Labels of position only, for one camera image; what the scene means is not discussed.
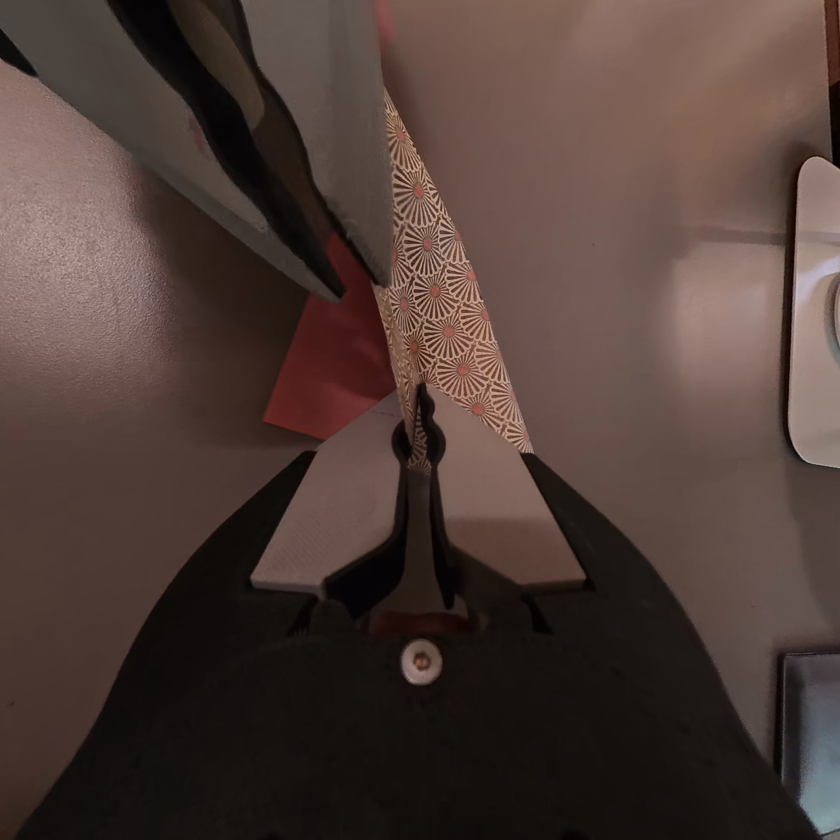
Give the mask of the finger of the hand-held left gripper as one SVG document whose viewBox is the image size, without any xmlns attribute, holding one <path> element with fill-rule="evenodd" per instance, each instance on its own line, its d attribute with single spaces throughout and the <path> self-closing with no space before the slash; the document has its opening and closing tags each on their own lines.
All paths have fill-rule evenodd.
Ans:
<svg viewBox="0 0 840 840">
<path fill-rule="evenodd" d="M 50 90 L 282 274 L 341 299 L 325 245 L 166 2 L 2 2 L 1 12 L 2 33 Z"/>
<path fill-rule="evenodd" d="M 266 103 L 259 151 L 325 249 L 391 283 L 392 164 L 375 2 L 244 1 L 235 33 Z"/>
</svg>

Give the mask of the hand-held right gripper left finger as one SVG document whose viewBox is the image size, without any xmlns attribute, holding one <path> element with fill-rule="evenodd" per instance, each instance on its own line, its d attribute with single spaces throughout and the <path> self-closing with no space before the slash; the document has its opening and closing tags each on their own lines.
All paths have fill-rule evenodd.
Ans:
<svg viewBox="0 0 840 840">
<path fill-rule="evenodd" d="M 396 392 L 323 442 L 251 574 L 252 585 L 333 600 L 352 618 L 381 604 L 405 570 L 406 445 Z"/>
</svg>

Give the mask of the patterned origami paper red back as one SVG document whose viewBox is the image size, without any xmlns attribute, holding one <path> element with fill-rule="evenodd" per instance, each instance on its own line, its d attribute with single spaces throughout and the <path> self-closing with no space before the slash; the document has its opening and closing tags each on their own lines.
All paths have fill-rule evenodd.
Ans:
<svg viewBox="0 0 840 840">
<path fill-rule="evenodd" d="M 310 296 L 263 420 L 325 439 L 392 390 L 409 414 L 418 386 L 426 384 L 530 454 L 476 271 L 385 84 L 384 90 L 391 283 L 376 285 L 343 239 L 330 239 L 326 249 L 343 298 L 332 304 Z"/>
</svg>

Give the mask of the dark rectangular device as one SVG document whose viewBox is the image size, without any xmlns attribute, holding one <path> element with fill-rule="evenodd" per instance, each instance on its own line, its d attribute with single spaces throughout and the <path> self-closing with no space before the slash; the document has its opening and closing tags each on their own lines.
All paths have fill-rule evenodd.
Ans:
<svg viewBox="0 0 840 840">
<path fill-rule="evenodd" d="M 787 653 L 777 674 L 774 762 L 822 837 L 839 831 L 839 651 Z"/>
</svg>

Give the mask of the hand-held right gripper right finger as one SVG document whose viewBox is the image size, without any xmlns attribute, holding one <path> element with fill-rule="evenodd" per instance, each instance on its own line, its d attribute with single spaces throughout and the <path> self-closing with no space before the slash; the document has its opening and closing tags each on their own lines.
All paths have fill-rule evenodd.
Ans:
<svg viewBox="0 0 840 840">
<path fill-rule="evenodd" d="M 431 466 L 434 572 L 446 607 L 572 592 L 586 575 L 523 454 L 432 385 L 417 391 Z"/>
</svg>

